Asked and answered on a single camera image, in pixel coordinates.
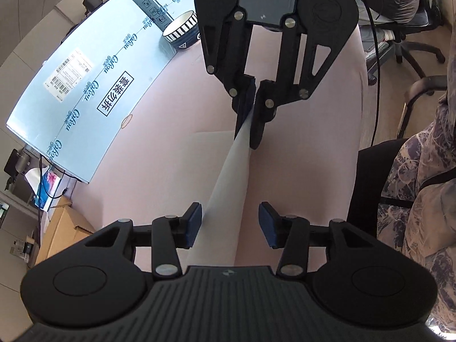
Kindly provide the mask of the open brown cardboard box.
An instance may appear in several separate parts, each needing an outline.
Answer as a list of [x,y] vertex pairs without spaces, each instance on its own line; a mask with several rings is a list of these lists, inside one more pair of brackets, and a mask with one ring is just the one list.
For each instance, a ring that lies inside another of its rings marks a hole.
[[95,233],[89,221],[72,208],[72,202],[63,196],[53,206],[50,223],[41,240],[35,264],[46,260]]

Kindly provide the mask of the yellow rubber band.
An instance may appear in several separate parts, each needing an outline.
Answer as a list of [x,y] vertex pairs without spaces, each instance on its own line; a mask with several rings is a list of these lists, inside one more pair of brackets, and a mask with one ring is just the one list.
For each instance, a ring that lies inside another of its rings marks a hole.
[[121,129],[125,129],[125,127],[130,124],[131,119],[133,118],[133,114],[129,114],[128,116],[125,117],[125,119],[122,120],[121,122]]

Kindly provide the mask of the person in floral clothing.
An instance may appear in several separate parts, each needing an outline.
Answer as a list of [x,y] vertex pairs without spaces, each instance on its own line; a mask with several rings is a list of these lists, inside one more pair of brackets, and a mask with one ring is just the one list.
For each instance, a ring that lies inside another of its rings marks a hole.
[[455,46],[431,124],[358,153],[347,217],[425,267],[437,284],[431,325],[455,332]]

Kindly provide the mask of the black office chair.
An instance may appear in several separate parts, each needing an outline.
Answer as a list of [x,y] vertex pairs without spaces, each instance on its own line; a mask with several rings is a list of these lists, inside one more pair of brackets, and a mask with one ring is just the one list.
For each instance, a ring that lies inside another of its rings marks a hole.
[[423,94],[432,96],[446,89],[446,76],[427,76],[417,63],[413,51],[429,52],[440,64],[446,58],[432,45],[406,39],[411,34],[428,32],[444,24],[444,17],[436,0],[356,0],[359,10],[366,14],[366,22],[359,25],[366,54],[368,85],[376,87],[376,118],[370,143],[376,138],[380,118],[381,66],[392,56],[401,64],[406,60],[420,77],[417,89],[404,100],[397,137],[402,137],[410,120],[414,103]]

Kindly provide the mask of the light blue cardboard box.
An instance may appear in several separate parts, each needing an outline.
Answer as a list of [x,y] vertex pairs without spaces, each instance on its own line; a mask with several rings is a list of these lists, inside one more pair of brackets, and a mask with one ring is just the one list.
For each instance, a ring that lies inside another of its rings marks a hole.
[[176,54],[165,28],[193,9],[193,0],[107,0],[42,65],[7,128],[89,182],[122,121]]

